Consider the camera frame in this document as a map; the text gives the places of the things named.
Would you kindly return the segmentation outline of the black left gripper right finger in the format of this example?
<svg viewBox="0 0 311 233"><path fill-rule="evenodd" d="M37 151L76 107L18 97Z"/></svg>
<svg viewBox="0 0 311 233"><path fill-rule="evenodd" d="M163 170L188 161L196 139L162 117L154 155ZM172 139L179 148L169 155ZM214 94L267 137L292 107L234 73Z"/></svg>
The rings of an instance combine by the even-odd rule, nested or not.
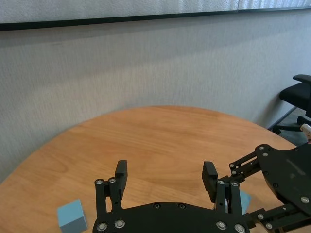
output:
<svg viewBox="0 0 311 233"><path fill-rule="evenodd" d="M209 161L205 161L203 164L202 180L209 198L214 204L214 210L243 215L238 181L231 180L228 176L219 179L214 164Z"/></svg>

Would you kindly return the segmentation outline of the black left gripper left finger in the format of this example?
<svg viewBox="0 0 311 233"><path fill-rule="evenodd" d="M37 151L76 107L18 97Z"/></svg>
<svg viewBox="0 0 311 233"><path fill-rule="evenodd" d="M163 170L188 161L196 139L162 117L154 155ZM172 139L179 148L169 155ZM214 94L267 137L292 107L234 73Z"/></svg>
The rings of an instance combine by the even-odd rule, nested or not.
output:
<svg viewBox="0 0 311 233"><path fill-rule="evenodd" d="M97 179L95 184L96 193L96 215L104 216L107 214L106 198L110 197L112 212L122 209L121 201L127 182L127 161L119 160L115 170L115 176L105 181Z"/></svg>

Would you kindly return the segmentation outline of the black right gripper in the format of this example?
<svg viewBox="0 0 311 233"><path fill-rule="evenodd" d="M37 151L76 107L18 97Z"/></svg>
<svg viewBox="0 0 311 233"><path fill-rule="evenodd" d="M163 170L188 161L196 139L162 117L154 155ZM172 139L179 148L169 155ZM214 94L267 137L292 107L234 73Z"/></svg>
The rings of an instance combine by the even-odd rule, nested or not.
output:
<svg viewBox="0 0 311 233"><path fill-rule="evenodd" d="M230 176L218 185L239 186L260 170L274 195L286 204L271 210L259 209L243 215L249 229L261 224L266 230L297 230L311 224L311 145L305 143L290 150L277 150L267 144L229 163Z"/></svg>

